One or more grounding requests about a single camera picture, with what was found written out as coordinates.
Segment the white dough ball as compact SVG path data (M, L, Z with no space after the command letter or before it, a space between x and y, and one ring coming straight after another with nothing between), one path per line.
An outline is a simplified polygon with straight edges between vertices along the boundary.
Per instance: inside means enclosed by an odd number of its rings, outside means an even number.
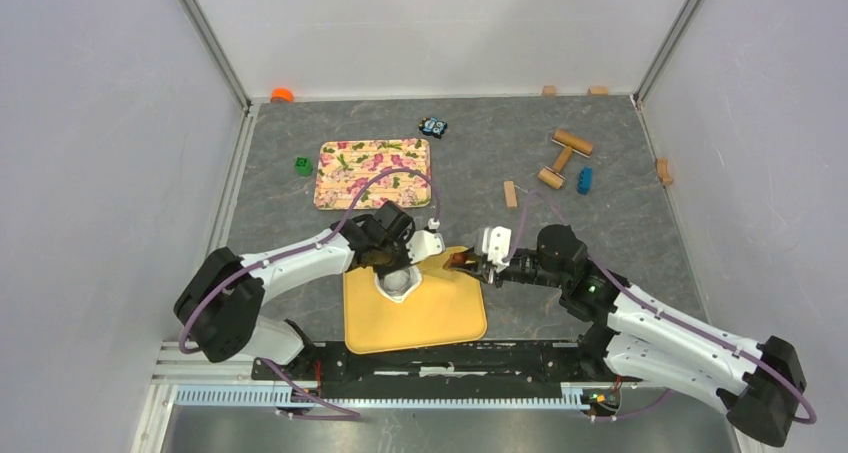
M411 266L388 274L377 274L377 291L389 301L403 303L422 283L423 276L417 266Z

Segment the metal scraper with wooden handle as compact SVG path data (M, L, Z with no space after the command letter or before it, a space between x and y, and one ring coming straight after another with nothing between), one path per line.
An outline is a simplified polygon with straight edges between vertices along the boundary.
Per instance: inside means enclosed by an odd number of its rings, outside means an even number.
M443 268L448 271L470 271L475 265L474 260L470 257L469 251L459 251L451 253L445 261Z

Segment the yellow cutting mat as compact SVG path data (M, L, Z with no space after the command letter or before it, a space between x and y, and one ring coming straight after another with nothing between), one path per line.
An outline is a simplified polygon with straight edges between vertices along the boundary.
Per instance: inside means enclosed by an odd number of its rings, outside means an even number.
M452 246L419 263L421 284L401 303L378 292L371 268L345 274L347 348L356 354L372 354L481 339L488 321L480 282L443 268L451 255L462 250Z

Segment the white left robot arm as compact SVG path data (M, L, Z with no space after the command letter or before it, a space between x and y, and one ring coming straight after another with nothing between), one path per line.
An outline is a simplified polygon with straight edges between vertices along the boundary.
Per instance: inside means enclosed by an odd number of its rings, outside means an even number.
M178 348L220 363L237 354L275 363L290 380L314 367L307 338L291 321L260 314L279 295L314 280L358 268L393 273L409 267L415 221L387 202L373 214L351 216L318 234L274 250L237 255L228 247L210 253L174 304L183 326Z

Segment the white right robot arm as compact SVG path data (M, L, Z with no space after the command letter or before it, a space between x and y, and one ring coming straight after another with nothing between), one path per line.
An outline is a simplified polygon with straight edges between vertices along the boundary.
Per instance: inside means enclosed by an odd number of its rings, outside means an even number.
M595 261L569 226L542 228L533 248L515 247L507 228L485 228L445 267L497 287L559 290L560 305L590 325L577 365L591 381L613 374L682 393L775 448L786 444L794 424L813 421L798 414L807 405L807 382L791 343L777 336L758 342L670 307Z

